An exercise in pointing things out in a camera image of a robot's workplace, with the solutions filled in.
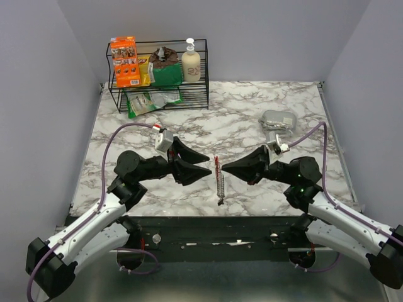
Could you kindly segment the red carabiner keyring with chain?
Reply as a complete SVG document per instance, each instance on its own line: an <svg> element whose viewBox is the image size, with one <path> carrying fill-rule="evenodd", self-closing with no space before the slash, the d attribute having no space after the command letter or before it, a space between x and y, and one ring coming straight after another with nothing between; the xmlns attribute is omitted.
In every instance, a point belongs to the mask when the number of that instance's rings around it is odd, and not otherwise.
<svg viewBox="0 0 403 302"><path fill-rule="evenodd" d="M218 206L221 206L224 204L224 198L225 198L225 179L221 170L219 157L215 156L214 161L215 161L215 178L217 183L217 196L219 198L217 204Z"/></svg>

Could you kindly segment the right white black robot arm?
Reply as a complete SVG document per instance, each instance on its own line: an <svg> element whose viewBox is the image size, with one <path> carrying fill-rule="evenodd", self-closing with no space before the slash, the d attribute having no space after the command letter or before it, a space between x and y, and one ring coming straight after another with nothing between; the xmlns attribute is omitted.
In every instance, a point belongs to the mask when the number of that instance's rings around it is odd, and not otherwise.
<svg viewBox="0 0 403 302"><path fill-rule="evenodd" d="M392 289L402 287L402 225L393 228L372 220L330 196L319 185L322 174L313 157L281 162L265 146L222 166L222 170L255 185L262 179L288 184L288 203L305 213L303 225L290 230L291 242L329 247L361 263Z"/></svg>

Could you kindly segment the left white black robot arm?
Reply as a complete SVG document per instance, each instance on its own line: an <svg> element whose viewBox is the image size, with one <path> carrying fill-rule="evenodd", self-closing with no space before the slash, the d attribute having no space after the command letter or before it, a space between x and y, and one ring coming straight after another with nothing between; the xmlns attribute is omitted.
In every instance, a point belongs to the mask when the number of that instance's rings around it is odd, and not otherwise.
<svg viewBox="0 0 403 302"><path fill-rule="evenodd" d="M200 167L208 156L187 147L178 137L159 134L155 142L157 156L143 158L137 152L122 152L116 162L113 182L102 191L100 200L75 222L47 240L34 239L28 246L26 290L32 301L31 288L37 284L49 299L60 296L75 280L77 273L97 257L115 249L134 248L139 232L125 226L127 212L147 192L142 181L174 180L188 186L212 174Z"/></svg>

